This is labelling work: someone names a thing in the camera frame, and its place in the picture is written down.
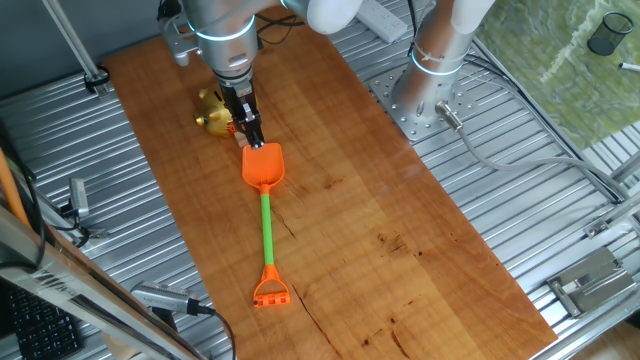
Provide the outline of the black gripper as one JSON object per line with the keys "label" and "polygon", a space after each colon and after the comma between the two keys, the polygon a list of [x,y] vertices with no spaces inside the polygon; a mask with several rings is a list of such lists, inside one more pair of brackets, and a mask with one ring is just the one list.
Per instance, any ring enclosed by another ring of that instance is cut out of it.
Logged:
{"label": "black gripper", "polygon": [[[257,109],[257,99],[254,92],[253,74],[244,73],[237,76],[216,74],[225,106],[234,120],[234,137],[240,148],[248,144],[252,149],[259,149],[265,145],[261,128],[260,113]],[[245,123],[245,134],[241,126]]]}

